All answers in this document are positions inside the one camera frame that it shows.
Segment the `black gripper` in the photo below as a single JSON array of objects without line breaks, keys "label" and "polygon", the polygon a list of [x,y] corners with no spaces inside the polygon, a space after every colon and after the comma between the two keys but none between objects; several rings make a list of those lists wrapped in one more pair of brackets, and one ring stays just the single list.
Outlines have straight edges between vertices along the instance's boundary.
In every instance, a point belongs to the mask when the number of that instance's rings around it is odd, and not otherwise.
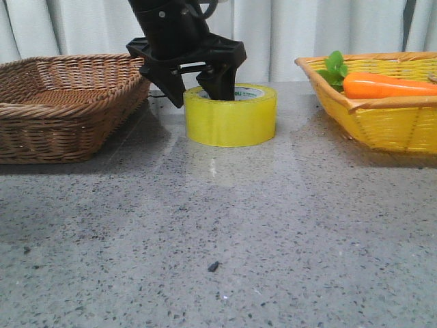
[{"label": "black gripper", "polygon": [[157,58],[145,37],[131,40],[126,48],[132,57],[144,59],[140,74],[177,108],[184,105],[185,85],[181,74],[190,72],[201,72],[196,80],[210,99],[235,100],[236,69],[246,60],[241,41],[209,33],[193,50],[170,59]]}]

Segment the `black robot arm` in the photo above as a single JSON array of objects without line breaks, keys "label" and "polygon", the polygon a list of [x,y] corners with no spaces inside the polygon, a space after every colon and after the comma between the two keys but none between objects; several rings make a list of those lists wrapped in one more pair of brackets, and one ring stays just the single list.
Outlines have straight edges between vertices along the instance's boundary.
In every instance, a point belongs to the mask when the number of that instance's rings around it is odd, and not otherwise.
[{"label": "black robot arm", "polygon": [[212,33],[207,19],[217,1],[130,1],[143,31],[126,48],[142,57],[139,72],[176,106],[184,104],[183,74],[197,73],[198,84],[212,100],[233,100],[237,69],[246,59],[241,41]]}]

